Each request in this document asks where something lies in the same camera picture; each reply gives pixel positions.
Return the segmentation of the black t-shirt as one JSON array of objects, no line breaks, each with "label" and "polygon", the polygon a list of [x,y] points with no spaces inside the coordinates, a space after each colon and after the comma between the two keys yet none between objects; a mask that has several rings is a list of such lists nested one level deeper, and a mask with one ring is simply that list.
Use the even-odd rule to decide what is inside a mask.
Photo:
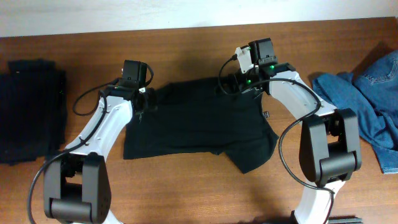
[{"label": "black t-shirt", "polygon": [[126,125],[124,159],[180,153],[226,154],[245,174],[273,155],[278,135],[262,110],[262,95],[225,95],[216,78],[169,83],[155,91],[157,109]]}]

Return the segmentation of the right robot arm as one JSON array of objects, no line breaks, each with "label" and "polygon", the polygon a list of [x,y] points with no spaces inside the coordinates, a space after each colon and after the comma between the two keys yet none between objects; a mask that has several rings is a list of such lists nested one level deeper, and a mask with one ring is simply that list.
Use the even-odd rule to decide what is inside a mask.
[{"label": "right robot arm", "polygon": [[356,216],[332,217],[338,191],[362,165],[358,119],[351,109],[338,109],[318,96],[301,79],[290,63],[280,63],[270,38],[254,40],[237,47],[230,58],[239,63],[232,78],[229,95],[242,95],[250,90],[265,92],[282,103],[295,118],[282,132],[278,153],[287,167],[282,143],[288,131],[301,125],[299,163],[305,176],[301,200],[290,217],[279,223],[362,223]]}]

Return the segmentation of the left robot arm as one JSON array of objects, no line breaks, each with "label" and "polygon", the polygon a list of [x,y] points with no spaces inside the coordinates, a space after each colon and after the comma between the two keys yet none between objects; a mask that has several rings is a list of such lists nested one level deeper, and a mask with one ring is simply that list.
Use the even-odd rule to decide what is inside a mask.
[{"label": "left robot arm", "polygon": [[156,108],[154,72],[144,62],[125,60],[121,77],[99,87],[98,102],[81,133],[47,161],[44,213],[61,223],[118,223],[112,213],[106,159],[119,133],[134,119]]}]

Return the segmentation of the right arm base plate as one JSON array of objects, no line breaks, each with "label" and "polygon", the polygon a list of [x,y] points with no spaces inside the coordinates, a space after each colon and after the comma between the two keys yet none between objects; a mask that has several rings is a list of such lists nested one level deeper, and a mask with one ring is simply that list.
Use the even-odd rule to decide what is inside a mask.
[{"label": "right arm base plate", "polygon": [[358,217],[353,218],[331,218],[328,224],[363,224],[363,219]]}]

